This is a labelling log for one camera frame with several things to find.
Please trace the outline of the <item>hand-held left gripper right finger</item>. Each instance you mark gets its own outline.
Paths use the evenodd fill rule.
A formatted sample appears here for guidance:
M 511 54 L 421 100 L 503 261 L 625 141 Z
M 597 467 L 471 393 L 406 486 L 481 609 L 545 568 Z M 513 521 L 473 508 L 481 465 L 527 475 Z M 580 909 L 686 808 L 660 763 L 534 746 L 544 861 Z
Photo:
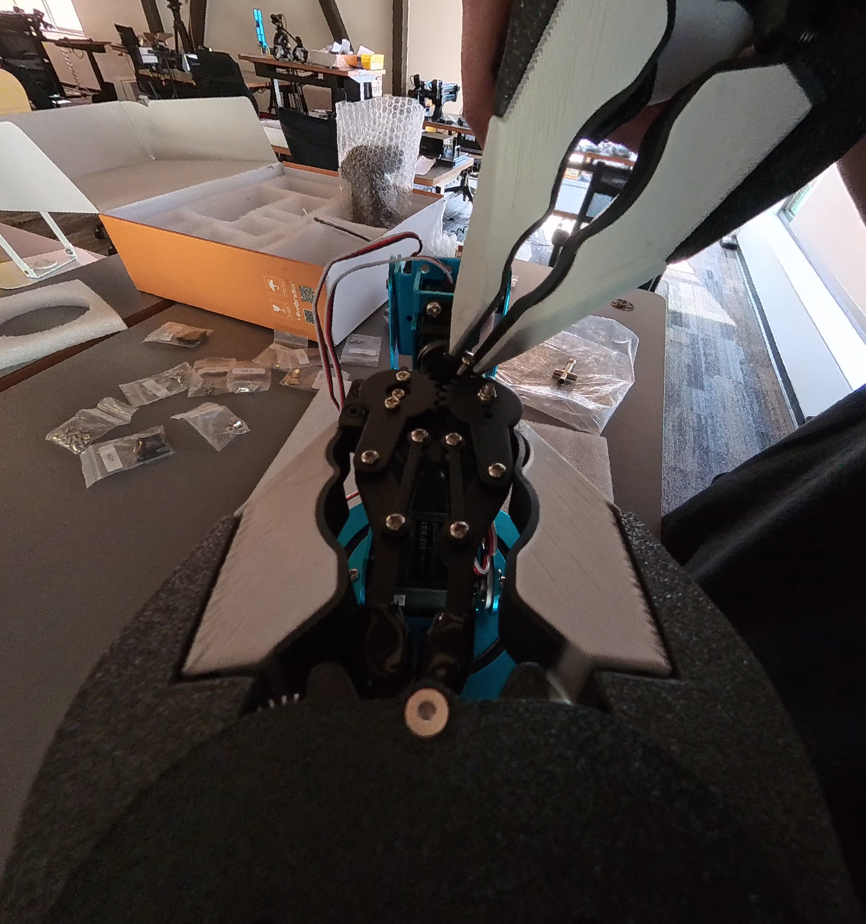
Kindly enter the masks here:
M 672 666 L 617 508 L 527 423 L 512 499 L 509 652 L 557 679 L 595 670 L 667 678 Z M 530 503 L 522 514 L 523 501 Z

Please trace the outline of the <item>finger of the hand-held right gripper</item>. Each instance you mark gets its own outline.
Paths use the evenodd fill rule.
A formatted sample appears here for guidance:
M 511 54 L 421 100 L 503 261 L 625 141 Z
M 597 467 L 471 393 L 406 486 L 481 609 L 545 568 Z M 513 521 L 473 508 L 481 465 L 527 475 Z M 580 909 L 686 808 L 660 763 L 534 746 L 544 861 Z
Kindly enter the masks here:
M 811 107 L 791 63 L 736 61 L 695 80 L 646 133 L 624 190 L 508 310 L 473 369 L 527 351 L 657 275 Z
M 567 156 L 650 79 L 667 1 L 514 2 L 451 309 L 458 355 L 506 294 L 511 261 L 546 217 Z

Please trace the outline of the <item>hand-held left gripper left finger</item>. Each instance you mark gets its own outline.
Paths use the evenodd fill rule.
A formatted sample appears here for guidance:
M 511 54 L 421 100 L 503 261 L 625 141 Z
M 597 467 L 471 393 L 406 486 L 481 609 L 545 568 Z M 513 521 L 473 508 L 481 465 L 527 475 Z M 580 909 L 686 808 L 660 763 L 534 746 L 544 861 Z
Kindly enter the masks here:
M 316 393 L 254 491 L 210 592 L 182 672 L 252 673 L 344 601 L 337 541 L 349 515 L 349 464 L 335 460 L 339 411 Z

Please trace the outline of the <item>dark grey desk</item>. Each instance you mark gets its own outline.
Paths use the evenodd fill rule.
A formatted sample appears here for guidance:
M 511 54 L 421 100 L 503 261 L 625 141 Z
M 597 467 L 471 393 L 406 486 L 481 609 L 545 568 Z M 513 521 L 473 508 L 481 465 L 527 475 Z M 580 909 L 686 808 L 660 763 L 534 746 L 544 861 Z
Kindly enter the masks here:
M 0 876 L 46 748 L 92 665 L 213 525 L 254 491 L 314 392 L 229 399 L 251 433 L 217 452 L 166 425 L 175 455 L 86 488 L 46 433 L 201 351 L 144 344 L 167 321 L 251 358 L 272 331 L 176 304 L 0 392 Z

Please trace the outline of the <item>cluttered wooden desk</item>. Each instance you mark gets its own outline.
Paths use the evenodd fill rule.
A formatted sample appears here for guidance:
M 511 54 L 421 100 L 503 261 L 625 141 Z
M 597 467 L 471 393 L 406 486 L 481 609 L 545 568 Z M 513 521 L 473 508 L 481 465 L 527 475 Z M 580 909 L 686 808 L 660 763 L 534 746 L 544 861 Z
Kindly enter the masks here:
M 337 67 L 308 62 L 277 59 L 270 55 L 240 54 L 239 61 L 254 67 L 257 77 L 268 81 L 270 112 L 294 108 L 306 112 L 302 90 L 289 87 L 311 86 L 330 91 L 331 107 L 340 102 L 360 102 L 382 95 L 383 68 Z

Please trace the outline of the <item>person's right hand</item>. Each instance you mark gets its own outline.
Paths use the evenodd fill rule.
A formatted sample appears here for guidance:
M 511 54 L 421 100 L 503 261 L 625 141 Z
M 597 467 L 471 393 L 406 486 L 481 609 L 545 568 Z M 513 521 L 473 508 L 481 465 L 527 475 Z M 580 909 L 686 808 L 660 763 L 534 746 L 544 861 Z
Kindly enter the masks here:
M 496 76 L 508 32 L 511 1 L 463 1 L 463 117 L 481 147 L 494 112 Z

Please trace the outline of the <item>white foam sheet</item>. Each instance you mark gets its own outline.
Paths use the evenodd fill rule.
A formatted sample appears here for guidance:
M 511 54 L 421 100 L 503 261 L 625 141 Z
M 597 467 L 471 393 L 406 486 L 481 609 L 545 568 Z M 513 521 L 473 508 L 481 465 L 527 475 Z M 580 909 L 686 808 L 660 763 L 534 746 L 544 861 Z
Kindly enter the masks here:
M 297 456 L 300 456 L 330 425 L 337 423 L 337 419 L 338 412 L 331 402 L 326 387 L 322 387 L 316 391 L 300 421 L 265 470 L 252 494 L 242 503 L 236 514 L 241 515 L 251 503 L 255 502 Z M 527 424 L 585 479 L 588 479 L 608 502 L 614 502 L 607 440 L 603 436 L 571 431 L 541 422 L 529 421 Z

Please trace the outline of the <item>bubble wrap bag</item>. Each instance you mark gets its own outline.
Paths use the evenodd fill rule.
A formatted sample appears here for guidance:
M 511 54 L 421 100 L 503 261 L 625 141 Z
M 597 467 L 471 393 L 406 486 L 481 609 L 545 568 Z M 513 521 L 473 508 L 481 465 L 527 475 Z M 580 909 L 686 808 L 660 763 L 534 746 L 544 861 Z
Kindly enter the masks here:
M 338 173 L 352 220 L 391 228 L 407 217 L 426 110 L 415 98 L 379 96 L 335 109 Z

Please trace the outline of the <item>pile of small parts bags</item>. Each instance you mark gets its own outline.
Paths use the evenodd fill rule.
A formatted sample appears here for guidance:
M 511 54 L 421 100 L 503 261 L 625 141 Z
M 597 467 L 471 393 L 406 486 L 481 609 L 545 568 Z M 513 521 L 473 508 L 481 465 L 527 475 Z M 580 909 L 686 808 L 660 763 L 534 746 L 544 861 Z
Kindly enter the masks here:
M 78 460 L 89 488 L 174 456 L 168 423 L 188 429 L 191 442 L 219 452 L 252 430 L 228 406 L 229 399 L 324 387 L 319 350 L 304 335 L 275 331 L 251 358 L 237 358 L 211 355 L 206 347 L 213 334 L 211 328 L 175 321 L 152 330 L 145 345 L 201 351 L 161 372 L 119 385 L 112 396 L 49 430 L 46 443 Z

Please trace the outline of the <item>clear plastic bag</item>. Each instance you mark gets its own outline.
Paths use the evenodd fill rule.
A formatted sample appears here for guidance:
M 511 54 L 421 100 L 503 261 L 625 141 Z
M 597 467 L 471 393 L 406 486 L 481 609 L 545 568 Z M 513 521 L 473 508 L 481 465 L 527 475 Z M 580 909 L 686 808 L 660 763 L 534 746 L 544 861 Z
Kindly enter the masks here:
M 639 338 L 618 321 L 591 315 L 496 368 L 523 404 L 575 431 L 599 435 L 634 383 Z M 555 388 L 552 372 L 577 358 L 575 384 Z

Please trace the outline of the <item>white parts box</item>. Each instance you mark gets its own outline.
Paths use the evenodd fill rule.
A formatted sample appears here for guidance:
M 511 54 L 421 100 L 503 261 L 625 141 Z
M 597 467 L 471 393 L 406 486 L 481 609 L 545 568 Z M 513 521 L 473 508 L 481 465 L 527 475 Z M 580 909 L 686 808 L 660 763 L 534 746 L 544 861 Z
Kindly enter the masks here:
M 324 266 L 400 230 L 426 244 L 445 203 L 414 192 L 391 228 L 349 219 L 335 175 L 277 161 L 248 102 L 98 103 L 8 115 L 96 206 L 135 286 L 313 336 Z

